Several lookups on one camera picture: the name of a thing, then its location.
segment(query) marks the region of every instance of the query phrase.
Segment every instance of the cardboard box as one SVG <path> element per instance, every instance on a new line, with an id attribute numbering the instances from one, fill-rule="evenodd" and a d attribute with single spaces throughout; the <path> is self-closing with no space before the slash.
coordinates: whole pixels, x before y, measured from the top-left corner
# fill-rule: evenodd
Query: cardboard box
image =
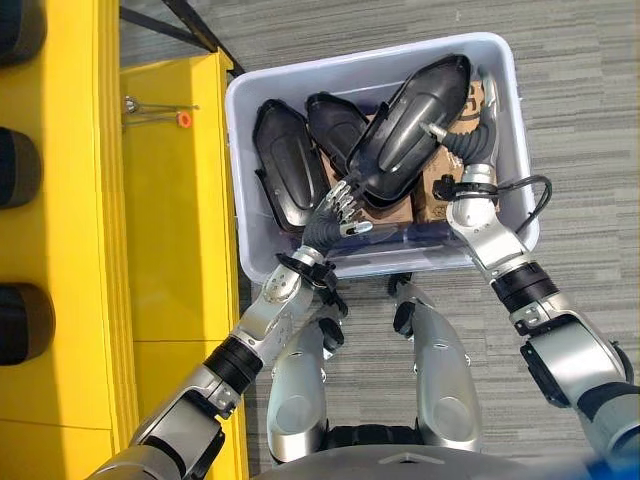
<path id="1" fill-rule="evenodd" d="M 338 176 L 335 170 L 331 167 L 331 163 L 324 152 L 322 152 L 322 150 L 320 152 L 322 164 L 325 172 L 327 172 L 327 178 L 329 179 L 329 184 L 333 187 L 338 183 Z M 407 196 L 404 200 L 391 208 L 378 210 L 365 205 L 361 212 L 362 219 L 369 220 L 374 225 L 404 226 L 413 223 L 413 209 L 411 208 L 410 196 Z"/>
<path id="2" fill-rule="evenodd" d="M 473 131 L 480 121 L 480 109 L 484 100 L 482 83 L 471 82 L 469 98 L 460 118 L 449 128 L 450 132 L 468 133 Z M 440 147 L 433 160 L 422 171 L 422 179 L 412 193 L 412 203 L 416 223 L 429 223 L 446 220 L 447 203 L 433 196 L 433 182 L 443 175 L 453 175 L 456 181 L 462 177 L 462 162 L 455 155 Z"/>

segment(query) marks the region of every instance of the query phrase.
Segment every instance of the robotic hand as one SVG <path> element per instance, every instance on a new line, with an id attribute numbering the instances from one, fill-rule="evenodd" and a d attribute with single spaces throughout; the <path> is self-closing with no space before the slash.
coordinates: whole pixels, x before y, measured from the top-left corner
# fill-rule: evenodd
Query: robotic hand
<path id="1" fill-rule="evenodd" d="M 352 187 L 338 182 L 307 225 L 302 246 L 265 282 L 240 322 L 176 392 L 138 428 L 129 448 L 102 465 L 92 480 L 204 478 L 224 443 L 218 418 L 229 418 L 263 366 L 274 361 L 293 336 L 317 290 L 325 304 L 344 304 L 325 255 L 343 237 L 371 229 L 354 220 Z"/>
<path id="2" fill-rule="evenodd" d="M 452 134 L 437 125 L 423 126 L 451 153 L 460 157 L 460 183 L 443 178 L 434 195 L 450 200 L 447 221 L 521 336 L 520 349 L 529 371 L 547 400 L 578 413 L 593 448 L 609 459 L 637 455 L 640 442 L 640 388 L 634 386 L 631 363 L 551 281 L 527 247 L 496 217 L 494 200 L 501 190 L 495 179 L 498 104 L 493 80 L 480 72 L 485 106 L 479 127 Z M 550 182 L 534 212 L 550 196 Z M 516 230 L 523 230 L 536 213 Z"/>

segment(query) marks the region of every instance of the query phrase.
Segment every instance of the black pole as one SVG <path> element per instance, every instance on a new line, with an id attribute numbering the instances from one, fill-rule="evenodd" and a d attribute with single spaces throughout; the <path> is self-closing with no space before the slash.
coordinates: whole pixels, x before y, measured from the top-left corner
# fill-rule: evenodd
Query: black pole
<path id="1" fill-rule="evenodd" d="M 233 70 L 231 75 L 238 76 L 244 73 L 244 68 L 238 63 L 231 52 L 227 50 L 218 38 L 209 29 L 202 20 L 198 12 L 196 12 L 186 0 L 162 0 L 164 4 L 178 17 L 182 23 L 191 31 L 191 33 L 202 43 L 203 48 L 210 52 L 215 52 L 218 47 L 233 62 Z"/>
<path id="2" fill-rule="evenodd" d="M 133 23 L 134 25 L 153 30 L 154 32 L 158 32 L 190 45 L 208 50 L 208 48 L 206 48 L 193 33 L 174 27 L 168 23 L 161 22 L 155 18 L 147 17 L 146 15 L 135 12 L 126 7 L 120 7 L 120 18 L 125 22 Z"/>

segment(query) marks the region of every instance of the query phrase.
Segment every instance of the yellow shelf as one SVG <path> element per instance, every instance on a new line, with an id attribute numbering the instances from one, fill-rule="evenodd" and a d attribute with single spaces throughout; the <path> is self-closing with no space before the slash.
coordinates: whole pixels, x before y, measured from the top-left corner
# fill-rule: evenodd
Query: yellow shelf
<path id="1" fill-rule="evenodd" d="M 56 317 L 43 355 L 0 367 L 0 477 L 18 480 L 89 475 L 238 316 L 229 61 L 215 54 L 120 76 L 117 1 L 43 3 L 42 51 L 0 69 L 0 125 L 34 140 L 44 170 L 32 202 L 0 211 L 0 281 L 40 286 Z M 164 86 L 166 99 L 201 106 L 193 127 L 131 128 L 123 146 L 125 90 L 164 102 L 151 98 L 162 84 L 145 86 L 163 75 L 184 75 L 184 90 Z M 225 425 L 214 478 L 248 476 L 239 413 Z"/>
<path id="2" fill-rule="evenodd" d="M 121 228 L 118 2 L 44 5 L 42 51 L 0 70 L 0 124 L 34 140 L 44 169 L 34 201 L 0 212 L 0 281 L 40 286 L 56 317 L 42 356 L 0 368 L 0 471 L 15 479 L 33 478 L 29 469 L 82 478 L 138 422 Z M 24 458 L 40 465 L 24 470 Z"/>
<path id="3" fill-rule="evenodd" d="M 121 92 L 140 103 L 192 105 L 175 122 L 123 133 L 129 282 L 138 404 L 153 411 L 238 319 L 231 172 L 223 117 L 223 54 L 123 70 Z M 223 425 L 208 478 L 248 477 L 244 411 Z"/>

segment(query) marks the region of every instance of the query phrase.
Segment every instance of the black plastic part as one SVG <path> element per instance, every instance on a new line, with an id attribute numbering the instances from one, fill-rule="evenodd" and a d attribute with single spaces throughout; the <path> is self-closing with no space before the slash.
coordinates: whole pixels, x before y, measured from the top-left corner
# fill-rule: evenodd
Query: black plastic part
<path id="1" fill-rule="evenodd" d="M 398 305 L 396 315 L 393 317 L 393 329 L 405 338 L 413 335 L 411 320 L 415 309 L 416 305 L 413 302 L 403 302 Z"/>
<path id="2" fill-rule="evenodd" d="M 327 92 L 307 99 L 309 133 L 327 154 L 331 166 L 342 178 L 347 158 L 367 128 L 367 118 L 353 103 Z"/>
<path id="3" fill-rule="evenodd" d="M 326 305 L 338 305 L 340 312 L 345 317 L 349 313 L 349 308 L 344 302 L 342 297 L 336 291 L 338 285 L 338 277 L 333 272 L 336 266 L 330 262 L 316 263 L 312 267 L 300 260 L 291 258 L 284 253 L 276 253 L 278 261 L 296 273 L 299 273 L 302 278 L 309 282 L 314 288 L 318 289 L 318 295 L 322 299 L 322 302 Z"/>
<path id="4" fill-rule="evenodd" d="M 417 430 L 406 426 L 357 425 L 333 427 L 326 436 L 325 449 L 356 445 L 423 445 Z"/>
<path id="5" fill-rule="evenodd" d="M 387 293 L 390 297 L 395 297 L 398 293 L 398 283 L 407 283 L 411 281 L 413 273 L 394 273 L 389 277 L 389 283 L 387 283 Z"/>
<path id="6" fill-rule="evenodd" d="M 433 196 L 436 200 L 450 202 L 455 200 L 458 193 L 469 193 L 481 197 L 494 198 L 497 202 L 498 187 L 491 183 L 458 182 L 453 175 L 443 175 L 440 180 L 433 182 Z"/>
<path id="7" fill-rule="evenodd" d="M 17 365 L 42 354 L 53 339 L 49 297 L 29 284 L 0 285 L 0 365 Z"/>
<path id="8" fill-rule="evenodd" d="M 549 372 L 549 369 L 540 359 L 538 352 L 535 351 L 533 346 L 526 342 L 520 347 L 520 354 L 524 358 L 529 367 L 529 373 L 535 380 L 538 388 L 545 396 L 547 401 L 556 407 L 566 408 L 569 406 L 569 400 L 566 395 L 560 389 L 560 386 Z"/>
<path id="9" fill-rule="evenodd" d="M 29 137 L 0 127 L 0 209 L 32 200 L 41 178 L 40 155 Z"/>
<path id="10" fill-rule="evenodd" d="M 633 384 L 633 364 L 631 363 L 631 360 L 629 360 L 626 352 L 622 350 L 617 341 L 611 342 L 611 346 L 616 351 L 620 357 L 620 361 L 622 362 L 622 368 L 624 368 L 624 379 L 627 383 Z"/>
<path id="11" fill-rule="evenodd" d="M 165 455 L 167 455 L 173 463 L 178 467 L 178 471 L 180 472 L 180 477 L 184 477 L 184 474 L 187 473 L 187 467 L 184 464 L 184 460 L 178 452 L 176 452 L 171 445 L 162 440 L 161 438 L 154 437 L 153 435 L 145 438 L 143 445 L 148 445 L 153 448 L 157 448 L 162 451 Z"/>
<path id="12" fill-rule="evenodd" d="M 455 197 L 455 194 L 453 193 L 455 185 L 456 181 L 453 178 L 453 175 L 443 175 L 440 180 L 434 180 L 433 182 L 433 197 L 436 200 L 450 202 Z"/>
<path id="13" fill-rule="evenodd" d="M 332 263 L 316 263 L 312 267 L 300 260 L 291 258 L 284 253 L 276 253 L 278 261 L 296 273 L 299 273 L 302 278 L 311 283 L 317 288 L 327 288 L 329 290 L 335 290 L 338 284 L 338 277 L 333 272 L 336 268 Z"/>
<path id="14" fill-rule="evenodd" d="M 547 273 L 535 262 L 504 274 L 491 286 L 510 313 L 559 291 Z"/>
<path id="15" fill-rule="evenodd" d="M 0 365 L 16 365 L 29 354 L 27 310 L 20 292 L 0 287 Z"/>
<path id="16" fill-rule="evenodd" d="M 496 123 L 489 118 L 486 109 L 480 111 L 480 123 L 469 133 L 447 133 L 442 145 L 462 160 L 464 166 L 473 164 L 491 165 L 491 153 L 496 142 Z"/>
<path id="17" fill-rule="evenodd" d="M 278 225 L 301 234 L 329 191 L 305 118 L 280 100 L 267 100 L 258 110 L 253 142 L 263 165 L 256 173 Z"/>
<path id="18" fill-rule="evenodd" d="M 414 73 L 380 106 L 347 163 L 360 172 L 367 202 L 391 206 L 409 193 L 438 147 L 420 123 L 448 128 L 467 101 L 470 76 L 469 59 L 450 55 Z"/>
<path id="19" fill-rule="evenodd" d="M 335 353 L 342 345 L 344 345 L 344 334 L 340 325 L 333 318 L 321 318 L 318 320 L 318 326 L 322 330 L 324 340 L 322 346 L 327 352 Z"/>
<path id="20" fill-rule="evenodd" d="M 0 1 L 0 66 L 33 58 L 46 34 L 46 22 L 38 0 Z"/>
<path id="21" fill-rule="evenodd" d="M 516 331 L 521 337 L 525 335 L 529 335 L 531 337 L 535 337 L 536 335 L 540 335 L 542 333 L 553 330 L 554 328 L 561 327 L 562 325 L 566 325 L 567 323 L 578 321 L 576 317 L 567 313 L 564 315 L 559 315 L 552 320 L 548 320 L 544 323 L 536 327 L 529 326 L 524 320 L 520 320 L 514 324 Z"/>
<path id="22" fill-rule="evenodd" d="M 262 370 L 262 360 L 244 343 L 229 336 L 204 361 L 236 393 L 242 394 Z"/>
<path id="23" fill-rule="evenodd" d="M 640 387 L 625 382 L 610 382 L 587 390 L 578 399 L 578 409 L 593 421 L 600 407 L 622 395 L 636 395 L 640 402 Z"/>
<path id="24" fill-rule="evenodd" d="M 198 459 L 193 470 L 191 471 L 191 480 L 203 480 L 213 461 L 216 459 L 220 450 L 222 450 L 222 446 L 224 445 L 225 435 L 222 429 L 218 431 L 218 434 L 211 441 L 209 446 L 206 448 L 202 456 Z"/>

